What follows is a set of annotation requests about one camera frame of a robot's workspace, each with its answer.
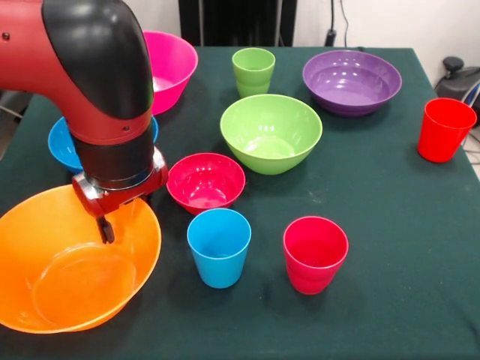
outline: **white wall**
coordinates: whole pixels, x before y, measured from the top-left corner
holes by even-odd
[[[143,30],[180,35],[178,0],[124,0]]]
[[[342,47],[339,1],[335,46]],[[349,47],[412,47],[432,83],[443,75],[446,56],[480,65],[480,0],[343,0],[343,8]],[[293,46],[322,46],[330,22],[330,0],[298,0]]]

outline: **cup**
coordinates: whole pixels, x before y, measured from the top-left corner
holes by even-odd
[[[450,161],[476,121],[475,111],[459,100],[439,97],[428,101],[418,139],[418,153],[435,163]]]
[[[283,234],[286,273],[301,294],[321,293],[334,279],[349,250],[345,232],[324,217],[294,220]]]
[[[190,222],[187,240],[205,284],[225,289],[240,279],[251,240],[243,215],[229,208],[204,211]]]
[[[233,54],[232,63],[241,98],[268,92],[275,68],[275,56],[271,52],[247,47]]]

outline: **table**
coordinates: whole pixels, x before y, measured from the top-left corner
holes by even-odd
[[[194,152],[231,155],[219,120],[238,99],[236,50],[198,48],[183,97],[158,116],[157,145],[170,166]],[[138,296],[91,331],[34,336],[1,328],[0,359],[479,358],[480,185],[463,151],[445,164],[416,151],[422,110],[435,93],[415,53],[365,49],[398,68],[403,88],[375,114],[345,119],[316,106],[302,84],[304,63],[325,49],[271,51],[270,92],[310,104],[324,134],[289,172],[245,170],[247,187],[233,206],[253,230],[241,280],[225,290],[202,283],[186,242],[193,216],[163,188],[153,199],[160,260]],[[0,214],[70,181],[47,148],[60,115],[43,97],[31,102],[0,162]],[[351,246],[334,282],[314,297],[293,290],[282,255],[285,227],[303,215],[337,222]]]

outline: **purple bowl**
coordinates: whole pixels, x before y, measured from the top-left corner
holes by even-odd
[[[315,55],[303,68],[303,81],[321,107],[349,117],[373,113],[402,86],[401,75],[392,64],[354,50]]]

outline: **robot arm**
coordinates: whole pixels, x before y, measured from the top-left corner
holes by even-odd
[[[0,0],[0,35],[0,89],[62,111],[84,169],[73,188],[103,228],[105,214],[165,185],[149,54],[122,0]]]

